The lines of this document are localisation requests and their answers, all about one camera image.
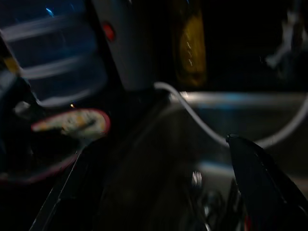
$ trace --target stainless steel sink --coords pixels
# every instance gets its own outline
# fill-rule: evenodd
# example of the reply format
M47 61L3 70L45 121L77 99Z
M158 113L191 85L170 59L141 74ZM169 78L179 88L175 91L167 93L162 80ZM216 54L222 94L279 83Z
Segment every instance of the stainless steel sink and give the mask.
M198 115L221 136L250 140L280 130L298 111L305 94L182 93ZM228 148L213 141L172 95L159 102L136 128L127 158L104 192L100 226L105 230L181 230L188 208L178 187L193 170L205 190L228 197L234 178ZM267 149L308 196L308 121L283 142Z

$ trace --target black plastic object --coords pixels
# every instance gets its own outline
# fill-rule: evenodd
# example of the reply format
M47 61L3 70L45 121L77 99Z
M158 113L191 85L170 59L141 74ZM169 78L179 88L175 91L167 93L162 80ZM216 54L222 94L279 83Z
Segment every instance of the black plastic object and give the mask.
M220 223L220 231L234 231L243 217L243 199L235 180L232 180L226 211Z
M253 231L303 230L308 225L308 201L255 143L229 135L235 178Z

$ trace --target wire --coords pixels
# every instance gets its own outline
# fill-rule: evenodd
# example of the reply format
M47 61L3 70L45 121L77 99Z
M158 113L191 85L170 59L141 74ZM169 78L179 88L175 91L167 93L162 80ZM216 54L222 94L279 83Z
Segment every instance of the wire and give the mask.
M219 144L229 147L228 143L226 142L226 139L220 135L218 135L215 131L213 131L198 115L197 113L189 106L189 104L186 102L186 100L181 96L181 94L171 85L164 83L164 82L156 82L154 83L154 88L157 90L167 90L170 93L172 93L179 102L183 105L183 107L186 109L186 111L192 116L194 121L216 142ZM287 138L293 131L296 130L296 128L302 123L302 121L305 119L306 114L308 112L308 95L305 98L303 104L301 105L300 109L296 113L296 115L291 119L291 121L285 125L280 131L277 133L266 137L264 139L260 139L258 141L255 141L257 145L260 147L266 149L269 148L285 138Z

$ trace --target red rim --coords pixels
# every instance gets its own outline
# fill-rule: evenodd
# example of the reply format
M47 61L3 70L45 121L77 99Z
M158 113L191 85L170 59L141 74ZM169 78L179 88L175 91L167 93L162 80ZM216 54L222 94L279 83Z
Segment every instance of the red rim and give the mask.
M105 123L106 123L104 134L107 134L109 132L110 125L111 125L109 116L105 112L98 110L98 109L95 109L95 108L76 108L76 109L73 109L73 110L70 110L70 111L67 111L67 112L56 114L56 115L50 116L46 119L40 120L40 121L32 124L31 129L33 129L33 127L36 126L38 123L41 123L43 121L49 121L56 116L60 116L60 115L66 114L66 113L70 113L72 111L82 111L82 110L95 111L95 112L98 112L99 114L101 114L104 117ZM10 177L10 176L0 176L0 183L13 183L13 184L17 184L17 185L27 185L27 184L32 184L32 183L41 181L41 180L43 180L47 177L56 175L59 172L62 172L67 167L69 167L71 164L73 164L76 161L79 153L82 152L82 151L83 150L77 150L77 151L75 151L74 154L65 158L61 162L53 164L43 171L31 174L28 177L16 177L16 178L14 178L14 177Z

